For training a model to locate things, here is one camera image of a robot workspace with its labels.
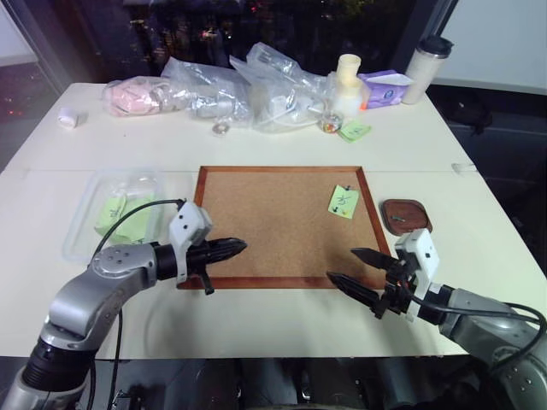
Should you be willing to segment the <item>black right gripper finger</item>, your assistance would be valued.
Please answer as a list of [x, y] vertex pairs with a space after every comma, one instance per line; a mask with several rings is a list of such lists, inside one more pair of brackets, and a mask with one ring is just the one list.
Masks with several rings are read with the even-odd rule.
[[369, 308], [375, 308], [379, 302], [378, 293], [364, 287], [356, 279], [335, 272], [327, 272], [326, 275], [336, 288], [361, 304]]
[[390, 270], [399, 260], [370, 248], [353, 248], [350, 252], [364, 264], [381, 270]]

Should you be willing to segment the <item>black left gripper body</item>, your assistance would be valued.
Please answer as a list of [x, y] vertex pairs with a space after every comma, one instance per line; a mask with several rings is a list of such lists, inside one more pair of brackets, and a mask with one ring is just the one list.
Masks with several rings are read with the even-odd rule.
[[187, 277], [193, 284], [199, 280], [207, 296], [215, 292], [206, 266], [209, 264], [211, 246], [209, 241], [192, 245], [186, 254]]

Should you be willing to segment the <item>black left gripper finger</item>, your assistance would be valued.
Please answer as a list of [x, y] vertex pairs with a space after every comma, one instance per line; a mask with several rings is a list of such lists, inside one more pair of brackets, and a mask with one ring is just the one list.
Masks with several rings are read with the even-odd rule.
[[214, 248], [214, 249], [211, 249], [209, 252], [209, 261], [210, 262], [226, 261], [240, 254], [244, 250], [245, 250], [245, 246]]
[[225, 237], [211, 240], [209, 246], [218, 251], [243, 251], [247, 242], [235, 237]]

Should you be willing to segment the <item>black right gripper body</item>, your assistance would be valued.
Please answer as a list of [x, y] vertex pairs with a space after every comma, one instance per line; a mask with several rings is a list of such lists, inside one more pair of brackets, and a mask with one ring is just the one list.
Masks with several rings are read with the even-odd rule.
[[378, 269], [385, 270], [385, 288], [372, 308], [375, 318], [381, 319], [386, 311], [395, 314], [407, 313], [411, 302], [410, 283], [415, 276], [415, 263], [382, 255], [379, 258]]

